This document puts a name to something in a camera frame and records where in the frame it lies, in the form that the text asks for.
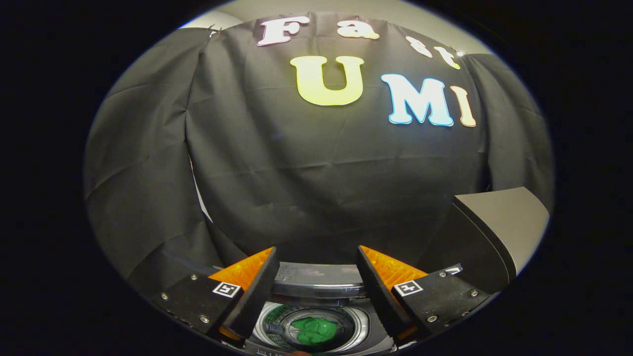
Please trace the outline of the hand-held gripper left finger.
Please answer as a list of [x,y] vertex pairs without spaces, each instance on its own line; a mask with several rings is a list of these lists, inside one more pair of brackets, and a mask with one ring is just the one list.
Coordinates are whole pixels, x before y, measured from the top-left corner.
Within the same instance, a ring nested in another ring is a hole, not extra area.
[[271,297],[280,267],[274,246],[212,275],[190,275],[151,298],[196,333],[241,349]]

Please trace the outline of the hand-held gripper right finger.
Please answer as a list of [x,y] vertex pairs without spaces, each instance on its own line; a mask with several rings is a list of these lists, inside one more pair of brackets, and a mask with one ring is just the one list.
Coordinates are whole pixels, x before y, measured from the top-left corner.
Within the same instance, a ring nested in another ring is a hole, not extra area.
[[427,273],[360,245],[357,268],[366,297],[397,347],[443,333],[493,298],[461,279],[459,265]]

